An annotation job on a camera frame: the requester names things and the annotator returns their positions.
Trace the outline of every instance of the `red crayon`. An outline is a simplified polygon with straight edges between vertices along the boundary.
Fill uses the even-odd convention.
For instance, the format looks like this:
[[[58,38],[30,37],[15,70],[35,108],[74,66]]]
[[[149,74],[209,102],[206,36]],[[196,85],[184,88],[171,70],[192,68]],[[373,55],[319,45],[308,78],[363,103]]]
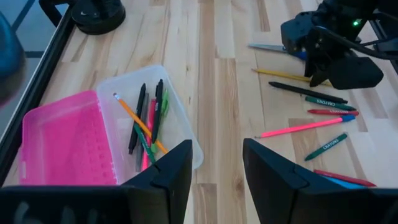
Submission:
[[[357,179],[357,178],[353,178],[353,177],[347,177],[347,176],[344,176],[344,175],[334,174],[334,173],[323,171],[323,170],[313,170],[313,172],[316,173],[316,174],[319,174],[319,175],[332,177],[332,178],[343,180],[345,182],[350,182],[350,183],[353,183],[353,184],[359,184],[359,185],[367,186],[367,187],[377,187],[375,184],[370,183],[367,180],[361,180],[361,179]]]
[[[359,115],[359,111],[345,111],[345,110],[308,110],[307,112],[313,114],[325,114],[325,115],[347,115],[347,114],[352,114],[355,116]]]

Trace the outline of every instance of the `pink pencil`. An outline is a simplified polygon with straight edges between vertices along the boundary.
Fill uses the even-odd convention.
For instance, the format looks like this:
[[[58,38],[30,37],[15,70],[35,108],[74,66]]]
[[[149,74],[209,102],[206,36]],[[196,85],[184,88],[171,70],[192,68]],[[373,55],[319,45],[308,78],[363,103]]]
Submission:
[[[154,120],[155,120],[155,106],[156,106],[156,100],[152,99],[149,103],[149,111],[148,111],[148,116],[147,116],[147,126],[149,131],[152,131],[152,128],[154,126]],[[150,137],[146,136],[148,146],[150,147]],[[149,157],[146,152],[142,153],[142,165],[141,165],[141,171],[144,171],[149,167]]]
[[[261,134],[261,136],[256,136],[254,138],[266,138],[266,137],[271,137],[271,136],[275,136],[275,135],[279,135],[279,134],[292,133],[295,131],[301,131],[301,130],[306,130],[306,129],[310,129],[310,128],[316,128],[316,127],[326,126],[326,125],[330,125],[330,124],[336,124],[336,123],[340,123],[340,122],[347,122],[347,121],[351,121],[354,119],[355,119],[355,116],[352,114],[344,115],[339,118],[335,118],[335,119],[331,119],[331,120],[327,120],[327,121],[319,121],[319,122],[315,122],[312,124],[304,124],[304,125],[297,126],[297,127],[284,128],[284,129],[277,130],[277,131],[264,132]]]

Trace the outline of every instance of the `scissors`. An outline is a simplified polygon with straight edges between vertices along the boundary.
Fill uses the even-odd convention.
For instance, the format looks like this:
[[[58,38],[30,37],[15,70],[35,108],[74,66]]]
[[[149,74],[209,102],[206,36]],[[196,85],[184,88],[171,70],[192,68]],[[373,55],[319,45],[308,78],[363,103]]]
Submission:
[[[264,50],[271,50],[275,52],[281,52],[288,54],[286,48],[282,45],[268,45],[268,44],[249,44],[249,47],[253,47],[256,49],[264,49]],[[294,57],[297,57],[301,60],[307,59],[307,54],[305,52],[297,52],[292,54]]]

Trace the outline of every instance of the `pencil eraser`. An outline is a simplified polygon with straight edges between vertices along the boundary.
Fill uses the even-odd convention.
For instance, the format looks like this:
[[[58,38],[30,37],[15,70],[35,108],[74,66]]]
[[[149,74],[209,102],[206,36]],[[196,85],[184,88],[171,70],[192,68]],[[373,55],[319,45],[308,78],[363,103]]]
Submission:
[[[355,115],[352,115],[352,114],[343,115],[343,116],[341,116],[341,118],[343,118],[343,122],[352,121],[355,119]]]

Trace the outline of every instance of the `light wood surface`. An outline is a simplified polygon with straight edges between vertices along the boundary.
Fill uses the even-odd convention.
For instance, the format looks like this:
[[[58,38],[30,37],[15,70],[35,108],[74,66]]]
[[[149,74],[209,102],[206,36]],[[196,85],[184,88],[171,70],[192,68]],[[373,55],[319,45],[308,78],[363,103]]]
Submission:
[[[288,55],[247,48],[250,42],[281,44],[280,25],[320,0],[123,0],[124,23],[106,35],[73,31],[42,104],[105,78],[162,64],[182,100],[205,160],[194,173],[185,223],[259,223],[242,163],[244,138],[330,116],[308,114],[323,108],[303,97],[272,88],[278,81],[302,83],[252,68],[302,74],[303,63]],[[369,24],[360,37],[376,36]],[[384,79],[375,88],[314,90],[349,100],[356,121],[285,134],[259,142],[310,170],[358,177],[380,187],[397,187],[398,76],[390,62],[374,60]],[[310,162],[303,158],[343,131],[349,138]],[[5,185],[17,184],[17,163]]]

